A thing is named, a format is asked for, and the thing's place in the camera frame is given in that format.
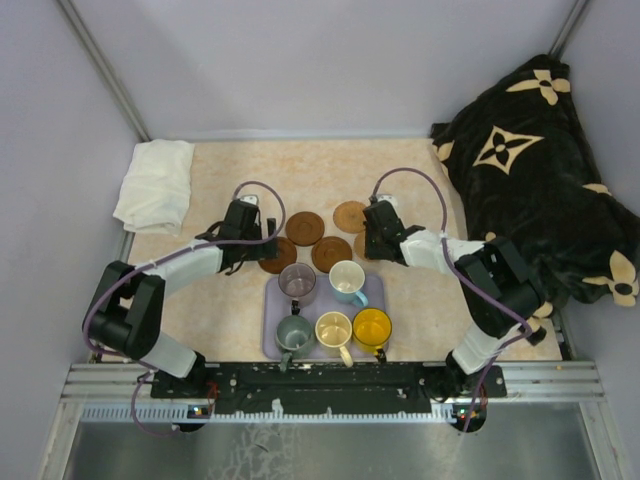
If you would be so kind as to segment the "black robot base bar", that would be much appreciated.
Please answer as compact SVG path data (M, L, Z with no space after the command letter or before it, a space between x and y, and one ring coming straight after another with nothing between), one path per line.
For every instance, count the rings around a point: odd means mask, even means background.
M277 400L285 414L429 413L432 401L469 397L479 381L488 398L504 398L502 369L465 379L442 362L294 363L281 372L277 362L207 363L193 376L177 379L158 372L153 399L210 400L217 414L257 414Z

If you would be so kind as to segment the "dark wooden coaster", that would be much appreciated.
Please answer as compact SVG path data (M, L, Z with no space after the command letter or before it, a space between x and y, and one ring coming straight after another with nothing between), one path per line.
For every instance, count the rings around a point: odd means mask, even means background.
M286 237L277 238L278 252L273 259L260 260L260 268L267 273L279 275L287 266L297 262L296 245Z
M312 246L325 232L322 218L313 212L302 211L292 215L285 226L287 238L298 246Z
M317 270L328 273L338 262L353 259L349 243L337 236L321 238L312 248L311 258Z

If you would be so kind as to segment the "woven rattan coaster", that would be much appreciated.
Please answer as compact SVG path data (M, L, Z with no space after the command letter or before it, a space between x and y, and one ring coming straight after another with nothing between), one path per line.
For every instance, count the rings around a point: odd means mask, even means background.
M367 261L366 257L366 233L364 231L358 233L354 239L353 250L355 254L363 261Z
M350 200L341 203L333 213L333 221L336 227L350 234L358 234L365 230L365 215L363 210L366 206L359 201Z

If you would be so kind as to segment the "light blue mug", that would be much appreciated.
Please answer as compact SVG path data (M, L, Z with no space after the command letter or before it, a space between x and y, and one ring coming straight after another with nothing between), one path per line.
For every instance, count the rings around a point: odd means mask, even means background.
M369 306L369 300L362 291L366 275L360 265L351 260L339 261L332 266L328 278L338 302L358 308Z

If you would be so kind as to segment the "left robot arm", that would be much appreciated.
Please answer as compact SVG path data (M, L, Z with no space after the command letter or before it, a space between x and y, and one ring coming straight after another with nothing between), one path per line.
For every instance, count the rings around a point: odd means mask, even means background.
M164 301L203 277L230 275L245 262L276 257L285 222L268 218L264 237L258 205L235 199L223 220L181 249L139 266L110 263L82 324L87 345L173 376L174 387L186 396L201 394L208 384L204 357L161 331Z

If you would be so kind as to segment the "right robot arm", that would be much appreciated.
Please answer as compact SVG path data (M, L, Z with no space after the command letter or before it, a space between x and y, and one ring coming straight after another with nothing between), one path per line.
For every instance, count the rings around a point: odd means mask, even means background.
M533 346L545 339L544 327L528 323L545 303L542 289L510 240L458 240L421 226L406 227L393 204L376 197L363 214L367 259L427 268L459 280L472 323L446 358L446 380L454 393L473 393L482 383L481 370L516 332Z

